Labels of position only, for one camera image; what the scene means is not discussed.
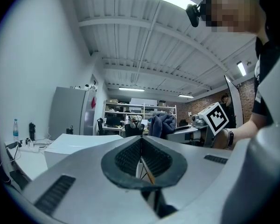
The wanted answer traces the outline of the person's right hand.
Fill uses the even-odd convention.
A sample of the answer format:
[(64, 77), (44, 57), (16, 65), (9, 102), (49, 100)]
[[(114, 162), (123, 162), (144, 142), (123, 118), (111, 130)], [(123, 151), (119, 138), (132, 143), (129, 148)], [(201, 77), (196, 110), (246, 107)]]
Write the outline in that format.
[(228, 145), (228, 132), (225, 129), (222, 129), (214, 139), (213, 148), (215, 149), (225, 149)]

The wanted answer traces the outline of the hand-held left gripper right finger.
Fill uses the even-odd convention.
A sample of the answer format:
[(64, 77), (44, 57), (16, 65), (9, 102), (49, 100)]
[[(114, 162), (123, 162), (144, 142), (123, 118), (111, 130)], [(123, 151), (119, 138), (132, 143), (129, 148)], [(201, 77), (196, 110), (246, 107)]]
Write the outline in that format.
[(230, 151), (142, 137), (145, 178), (152, 187), (141, 194), (141, 212), (185, 209), (212, 185), (230, 155)]

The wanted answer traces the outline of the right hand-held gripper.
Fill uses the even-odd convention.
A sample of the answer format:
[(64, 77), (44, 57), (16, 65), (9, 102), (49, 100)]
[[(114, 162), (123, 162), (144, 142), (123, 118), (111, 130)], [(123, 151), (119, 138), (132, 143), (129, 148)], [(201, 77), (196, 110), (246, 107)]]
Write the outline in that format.
[[(221, 107), (216, 102), (193, 117), (192, 125), (176, 128), (176, 132), (166, 135), (166, 140), (187, 145), (199, 145), (199, 131), (206, 128), (204, 147), (212, 147), (215, 136), (228, 124), (229, 120)], [(186, 129), (198, 129), (199, 131), (183, 131)]]

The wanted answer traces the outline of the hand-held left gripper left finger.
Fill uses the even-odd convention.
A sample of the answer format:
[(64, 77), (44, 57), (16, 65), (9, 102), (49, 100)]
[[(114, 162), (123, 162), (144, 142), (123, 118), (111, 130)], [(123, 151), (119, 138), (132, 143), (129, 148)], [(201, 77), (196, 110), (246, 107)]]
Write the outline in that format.
[[(24, 189), (21, 207), (35, 221), (158, 221), (140, 191), (119, 188), (101, 168), (107, 152), (133, 141), (124, 138), (67, 156)], [(40, 197), (61, 177), (74, 182), (62, 198), (40, 204)]]

